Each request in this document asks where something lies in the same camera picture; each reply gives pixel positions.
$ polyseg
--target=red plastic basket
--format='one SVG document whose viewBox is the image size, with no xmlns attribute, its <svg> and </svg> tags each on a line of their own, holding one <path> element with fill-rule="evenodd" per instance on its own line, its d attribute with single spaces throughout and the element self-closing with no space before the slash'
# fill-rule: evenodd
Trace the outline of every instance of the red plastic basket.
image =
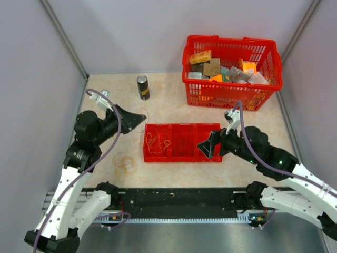
<svg viewBox="0 0 337 253">
<path fill-rule="evenodd" d="M 205 50 L 211 50 L 212 57 L 220 58 L 221 65 L 228 68 L 239 67 L 239 58 L 255 62 L 257 70 L 271 80 L 271 85 L 188 79 L 188 72 L 191 71 L 190 56 Z M 272 40 L 190 35 L 182 63 L 182 79 L 186 85 L 189 105 L 232 108 L 237 100 L 242 100 L 244 110 L 257 111 L 283 85 L 281 59 L 276 43 Z"/>
<path fill-rule="evenodd" d="M 207 140 L 220 124 L 146 124 L 143 154 L 145 162 L 222 162 L 221 156 L 208 159 L 197 144 Z M 220 145 L 215 147 L 215 154 Z"/>
</svg>

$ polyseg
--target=red compartment tray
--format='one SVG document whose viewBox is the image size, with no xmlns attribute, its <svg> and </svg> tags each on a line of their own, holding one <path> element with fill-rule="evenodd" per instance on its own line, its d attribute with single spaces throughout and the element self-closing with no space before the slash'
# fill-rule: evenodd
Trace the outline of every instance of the red compartment tray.
<svg viewBox="0 0 337 253">
<path fill-rule="evenodd" d="M 208 159 L 197 144 L 205 141 L 219 123 L 146 124 L 143 154 L 145 162 L 222 162 L 221 156 Z M 215 147 L 215 154 L 220 145 Z"/>
</svg>

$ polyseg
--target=beige floor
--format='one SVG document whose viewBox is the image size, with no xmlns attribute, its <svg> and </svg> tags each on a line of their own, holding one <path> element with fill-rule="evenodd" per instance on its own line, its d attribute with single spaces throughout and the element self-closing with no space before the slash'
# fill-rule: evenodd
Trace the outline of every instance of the beige floor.
<svg viewBox="0 0 337 253">
<path fill-rule="evenodd" d="M 138 94 L 137 74 L 92 75 L 88 87 L 107 89 L 111 100 L 123 109 L 140 113 L 144 107 L 150 115 L 150 123 L 228 123 L 224 110 L 189 106 L 186 102 L 185 85 L 181 73 L 146 74 L 151 97 L 142 101 Z M 104 112 L 88 99 L 84 99 L 82 111 L 93 110 L 100 118 Z M 255 125 L 268 134 L 269 142 L 279 148 L 291 151 L 276 96 L 273 95 L 257 112 L 244 113 L 245 125 Z M 144 129 L 144 123 L 137 130 Z M 265 182 L 272 186 L 279 183 L 264 177 L 255 167 L 232 154 L 224 156 L 222 163 L 144 163 L 144 134 L 131 132 L 121 135 L 112 152 L 96 166 L 86 187 L 95 187 L 102 181 L 109 181 L 118 187 L 245 187 L 252 181 Z M 112 140 L 102 145 L 104 152 Z M 119 174 L 116 178 L 113 158 L 117 155 L 132 156 L 137 164 L 133 174 Z"/>
</svg>

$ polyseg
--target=black can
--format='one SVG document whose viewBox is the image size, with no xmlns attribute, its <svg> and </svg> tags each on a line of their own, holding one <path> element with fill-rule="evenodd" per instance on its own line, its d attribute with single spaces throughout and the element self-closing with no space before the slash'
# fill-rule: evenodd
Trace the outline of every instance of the black can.
<svg viewBox="0 0 337 253">
<path fill-rule="evenodd" d="M 147 100 L 150 98 L 150 91 L 148 89 L 147 77 L 145 75 L 140 75 L 137 77 L 137 84 L 139 90 L 139 96 L 142 100 Z"/>
</svg>

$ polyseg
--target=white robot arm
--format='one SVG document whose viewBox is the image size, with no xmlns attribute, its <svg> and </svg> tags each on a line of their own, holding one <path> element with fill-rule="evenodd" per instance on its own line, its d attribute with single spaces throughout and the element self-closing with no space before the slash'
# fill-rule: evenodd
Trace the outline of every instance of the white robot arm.
<svg viewBox="0 0 337 253">
<path fill-rule="evenodd" d="M 105 119 L 99 119 L 93 111 L 82 112 L 76 118 L 75 140 L 66 152 L 53 200 L 42 221 L 25 237 L 25 242 L 34 249 L 47 253 L 76 252 L 90 224 L 104 209 L 116 205 L 117 187 L 100 183 L 92 197 L 74 213 L 83 185 L 102 154 L 100 145 L 116 134 L 118 129 L 120 133 L 127 134 L 146 119 L 144 115 L 129 113 L 111 103 L 115 108 L 112 110 L 106 95 L 106 91 L 102 91 L 102 97 L 92 95 L 96 104 L 105 110 Z"/>
<path fill-rule="evenodd" d="M 252 164 L 265 176 L 289 186 L 303 198 L 297 198 L 275 190 L 260 182 L 253 182 L 246 189 L 247 205 L 242 209 L 280 209 L 301 217 L 329 237 L 337 240 L 337 191 L 313 175 L 296 157 L 285 150 L 271 146 L 268 136 L 254 126 L 244 127 L 242 109 L 228 110 L 225 118 L 229 127 L 212 131 L 198 148 L 211 158 L 216 145 L 220 154 L 232 153 Z M 242 131 L 238 135 L 237 127 Z"/>
</svg>

